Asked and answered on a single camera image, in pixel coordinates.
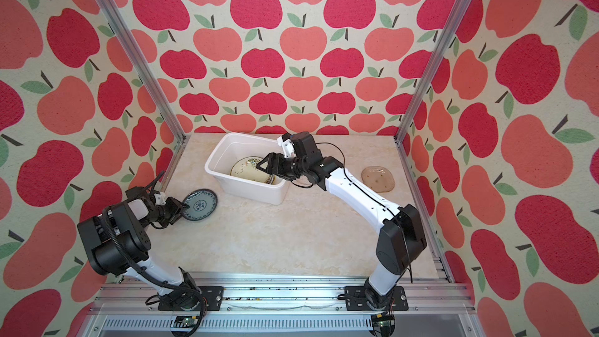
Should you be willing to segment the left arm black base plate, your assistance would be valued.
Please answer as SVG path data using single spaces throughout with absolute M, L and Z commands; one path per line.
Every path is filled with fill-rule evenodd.
M 197 290 L 184 288 L 159 296 L 160 311 L 219 311 L 224 288 L 222 286 L 201 286 Z

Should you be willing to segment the blue floral green plate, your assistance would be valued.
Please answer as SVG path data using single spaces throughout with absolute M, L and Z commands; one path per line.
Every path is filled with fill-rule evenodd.
M 183 200 L 185 207 L 182 210 L 182 216 L 192 222 L 198 222 L 211 215 L 217 205 L 218 197 L 216 193 L 209 189 L 199 189 L 188 194 Z

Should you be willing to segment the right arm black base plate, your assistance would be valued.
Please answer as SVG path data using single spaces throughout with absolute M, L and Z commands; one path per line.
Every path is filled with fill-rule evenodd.
M 369 284 L 346 286 L 337 299 L 345 302 L 348 311 L 388 312 L 408 311 L 410 308 L 405 290 L 401 286 L 394 286 L 385 295 L 378 294 Z

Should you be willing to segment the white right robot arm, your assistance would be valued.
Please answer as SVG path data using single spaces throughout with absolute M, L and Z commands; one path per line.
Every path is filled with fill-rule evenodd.
M 371 190 L 351 174 L 345 162 L 324 156 L 308 132 L 284 134 L 277 144 L 282 151 L 267 154 L 258 162 L 258 170 L 290 182 L 306 178 L 311 185 L 348 204 L 378 234 L 378 264 L 364 284 L 364 296 L 371 309 L 390 309 L 396 283 L 427 248 L 418 210 Z

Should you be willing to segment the cream plate with plant drawing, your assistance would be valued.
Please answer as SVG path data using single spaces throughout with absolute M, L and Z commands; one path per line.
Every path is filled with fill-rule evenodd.
M 247 181 L 273 184 L 275 177 L 257 168 L 257 165 L 263 160 L 263 158 L 257 156 L 249 156 L 240 159 L 232 166 L 229 175 Z

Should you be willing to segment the beige speckled plate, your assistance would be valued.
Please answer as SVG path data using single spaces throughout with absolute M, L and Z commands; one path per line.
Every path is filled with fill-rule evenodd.
M 388 193 L 396 186 L 393 174 L 382 166 L 368 166 L 361 172 L 364 185 L 376 193 Z

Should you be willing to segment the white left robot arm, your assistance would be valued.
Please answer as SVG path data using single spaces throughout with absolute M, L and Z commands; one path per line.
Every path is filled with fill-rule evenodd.
M 165 229 L 188 208 L 188 204 L 165 196 L 151 185 L 129 189 L 125 201 L 109 205 L 77 225 L 90 266 L 102 276 L 135 277 L 153 286 L 157 293 L 146 299 L 148 306 L 205 312 L 207 301 L 189 273 L 150 253 L 147 227 Z

